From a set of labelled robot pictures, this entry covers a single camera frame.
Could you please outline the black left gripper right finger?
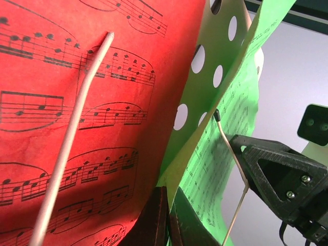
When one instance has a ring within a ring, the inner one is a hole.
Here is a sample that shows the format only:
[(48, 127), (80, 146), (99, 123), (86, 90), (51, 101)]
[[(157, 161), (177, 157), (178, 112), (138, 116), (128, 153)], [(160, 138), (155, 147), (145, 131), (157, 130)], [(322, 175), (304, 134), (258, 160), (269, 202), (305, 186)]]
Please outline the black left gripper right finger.
[(181, 188), (178, 188), (170, 211), (169, 245), (220, 246), (203, 226)]

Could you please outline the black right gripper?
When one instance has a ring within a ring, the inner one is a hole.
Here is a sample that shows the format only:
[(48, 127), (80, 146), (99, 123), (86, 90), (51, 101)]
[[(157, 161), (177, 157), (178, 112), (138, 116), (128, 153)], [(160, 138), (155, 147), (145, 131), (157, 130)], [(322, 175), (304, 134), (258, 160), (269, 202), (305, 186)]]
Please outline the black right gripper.
[(273, 140), (234, 135), (230, 145), (251, 189), (305, 243), (327, 243), (327, 166)]

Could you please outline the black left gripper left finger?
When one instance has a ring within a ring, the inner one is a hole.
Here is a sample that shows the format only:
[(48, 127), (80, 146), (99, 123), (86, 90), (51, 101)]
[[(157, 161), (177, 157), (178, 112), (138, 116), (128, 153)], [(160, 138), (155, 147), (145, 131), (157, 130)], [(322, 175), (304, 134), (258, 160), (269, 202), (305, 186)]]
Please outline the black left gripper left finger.
[(119, 245), (164, 246), (168, 242), (169, 206), (166, 187), (155, 187), (137, 221)]

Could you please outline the green sheet music page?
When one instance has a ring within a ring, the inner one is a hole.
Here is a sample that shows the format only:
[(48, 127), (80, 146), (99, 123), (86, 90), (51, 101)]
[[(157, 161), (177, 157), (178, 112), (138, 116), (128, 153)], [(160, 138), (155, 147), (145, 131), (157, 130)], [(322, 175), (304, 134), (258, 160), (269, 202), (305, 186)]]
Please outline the green sheet music page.
[(293, 1), (263, 1), (250, 18), (244, 1), (207, 1), (197, 50), (160, 169), (170, 211), (181, 188), (203, 226), (219, 242), (227, 226), (221, 201), (235, 161), (221, 134), (250, 136), (255, 128), (262, 45)]

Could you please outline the red sheet music page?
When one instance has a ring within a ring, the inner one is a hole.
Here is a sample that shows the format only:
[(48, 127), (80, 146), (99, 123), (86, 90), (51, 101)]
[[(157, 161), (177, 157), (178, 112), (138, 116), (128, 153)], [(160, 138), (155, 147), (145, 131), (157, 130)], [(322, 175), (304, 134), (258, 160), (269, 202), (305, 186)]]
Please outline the red sheet music page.
[(45, 245), (119, 245), (157, 184), (205, 1), (1, 1), (1, 245), (28, 245), (106, 34)]

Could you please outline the pink folding music stand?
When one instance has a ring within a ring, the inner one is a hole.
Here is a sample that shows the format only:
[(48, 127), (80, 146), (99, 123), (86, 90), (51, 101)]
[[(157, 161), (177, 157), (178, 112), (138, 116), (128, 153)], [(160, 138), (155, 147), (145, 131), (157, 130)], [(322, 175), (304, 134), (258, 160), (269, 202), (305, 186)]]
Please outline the pink folding music stand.
[(255, 106), (242, 113), (237, 106), (243, 90), (257, 90), (257, 77), (234, 82), (232, 77), (244, 50), (243, 39), (251, 24), (243, 1), (42, 1), (42, 11), (89, 38), (94, 28), (109, 27), (120, 47), (136, 53), (107, 55), (97, 75), (105, 78), (93, 93), (102, 106), (83, 111), (76, 147), (116, 146), (133, 143), (135, 151), (123, 157), (102, 152), (87, 158), (80, 170), (89, 186), (83, 195), (109, 192), (106, 209), (130, 200), (133, 220), (122, 240), (127, 245), (152, 245), (163, 239), (165, 221), (148, 221), (140, 209), (159, 186), (173, 202), (181, 181), (191, 171), (191, 203), (200, 213), (200, 230), (189, 235), (189, 245), (220, 241), (222, 221), (210, 225), (209, 199), (224, 187), (231, 170), (231, 155), (214, 136), (218, 129), (210, 114), (225, 107), (228, 128), (247, 132), (254, 128)]

